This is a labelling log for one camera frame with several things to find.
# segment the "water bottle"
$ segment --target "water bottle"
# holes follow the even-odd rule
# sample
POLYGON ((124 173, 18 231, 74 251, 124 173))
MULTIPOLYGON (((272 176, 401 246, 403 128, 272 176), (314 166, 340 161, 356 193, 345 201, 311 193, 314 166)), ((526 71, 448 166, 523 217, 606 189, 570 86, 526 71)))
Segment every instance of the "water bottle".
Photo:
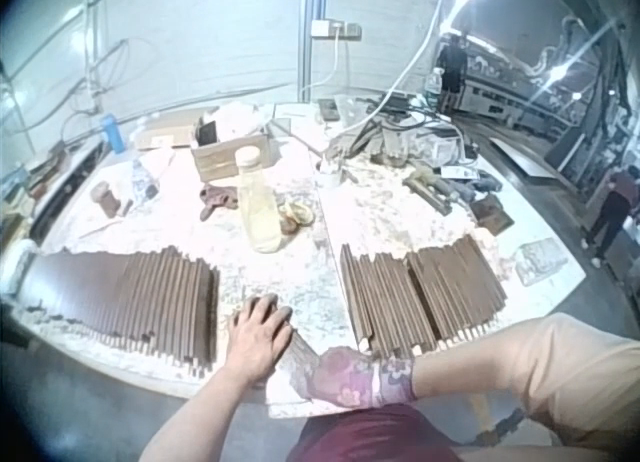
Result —
POLYGON ((242 147, 235 153, 238 166, 238 206, 251 247, 257 252, 275 252, 280 247, 280 215, 273 191, 267 185, 260 162, 260 149, 242 147))
POLYGON ((118 129, 118 121, 113 114, 105 115, 100 122, 102 123, 105 134, 107 134, 109 145, 111 145, 113 151, 116 154, 124 152, 125 146, 120 136, 120 130, 118 129))
POLYGON ((440 67, 434 68, 424 84, 424 98, 427 101, 427 106, 434 112, 438 110, 438 101, 442 93, 442 72, 440 67))
POLYGON ((136 204, 143 204, 158 194, 158 187, 156 187, 153 176, 138 159, 133 161, 132 179, 133 197, 136 204))

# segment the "worker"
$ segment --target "worker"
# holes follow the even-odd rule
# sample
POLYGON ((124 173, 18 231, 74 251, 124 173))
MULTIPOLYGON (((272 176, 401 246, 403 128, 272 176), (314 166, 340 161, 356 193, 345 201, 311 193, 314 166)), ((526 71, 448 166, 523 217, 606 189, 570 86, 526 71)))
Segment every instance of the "worker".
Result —
POLYGON ((449 44, 443 47, 436 61, 436 67, 444 70, 439 107, 443 114, 449 113, 455 105, 467 77, 467 52, 462 48, 460 37, 451 35, 449 40, 449 44))
POLYGON ((606 226, 602 243, 597 248, 595 257, 591 259, 591 264, 597 269, 602 265, 605 253, 613 244, 627 217, 632 214, 634 217, 637 216, 638 201, 640 200, 639 179, 640 170, 633 165, 625 171, 614 173, 609 178, 609 194, 600 208, 600 213, 593 227, 581 241, 582 248, 588 250, 595 243, 595 238, 600 231, 606 226))
MULTIPOLYGON (((224 365, 151 439, 141 460, 220 458, 244 393, 272 373, 291 339, 291 309, 275 304, 273 297, 250 301, 231 320, 224 365)), ((639 360, 639 342, 564 314, 415 359, 374 362, 345 347, 330 349, 305 374, 306 390, 359 410, 309 419, 287 460, 601 460, 625 445, 640 415, 639 360), (511 390, 565 446, 453 447, 407 405, 496 389, 511 390)))

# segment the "tattooed arm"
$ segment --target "tattooed arm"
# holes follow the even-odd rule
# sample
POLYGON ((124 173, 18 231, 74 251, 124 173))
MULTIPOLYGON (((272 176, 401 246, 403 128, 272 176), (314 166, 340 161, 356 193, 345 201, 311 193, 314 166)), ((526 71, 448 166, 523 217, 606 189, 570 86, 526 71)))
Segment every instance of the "tattooed arm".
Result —
POLYGON ((640 420, 638 360, 639 342, 553 314, 414 361, 376 363, 351 349, 331 349, 309 377, 309 393, 368 408, 506 389, 566 445, 609 450, 640 420))

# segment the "hand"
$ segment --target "hand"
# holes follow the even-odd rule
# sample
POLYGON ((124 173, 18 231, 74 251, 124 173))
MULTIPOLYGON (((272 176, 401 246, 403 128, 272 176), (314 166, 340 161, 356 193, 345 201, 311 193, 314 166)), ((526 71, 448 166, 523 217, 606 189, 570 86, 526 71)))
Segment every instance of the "hand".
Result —
POLYGON ((291 341, 291 309, 275 310, 276 301, 273 294, 249 299, 240 313, 229 319, 229 347, 223 369, 243 388, 269 376, 291 341))

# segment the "concrete floor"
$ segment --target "concrete floor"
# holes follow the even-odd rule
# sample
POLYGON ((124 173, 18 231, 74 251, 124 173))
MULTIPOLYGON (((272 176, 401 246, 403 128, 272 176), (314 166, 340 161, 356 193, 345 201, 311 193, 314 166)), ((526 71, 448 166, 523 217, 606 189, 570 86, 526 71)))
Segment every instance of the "concrete floor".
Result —
MULTIPOLYGON (((587 274, 557 310, 600 329, 640 339, 637 307, 632 307, 605 270, 591 267, 580 249, 576 214, 567 195, 556 187, 527 184, 486 140, 479 136, 478 142, 483 155, 547 220, 587 274)), ((3 399, 10 402, 47 458, 54 460, 135 460, 183 403, 95 373, 43 344, 31 344, 28 350, 2 344, 0 362, 3 399)), ((518 409, 508 393, 491 393, 485 400, 493 424, 518 409)), ((461 443, 473 441, 486 429, 467 396, 420 401, 417 406, 461 443)), ((304 422, 271 420, 263 406, 245 404, 234 417, 223 460, 284 460, 304 422)), ((535 443, 532 437, 536 434, 538 429, 527 429, 515 439, 535 443)))

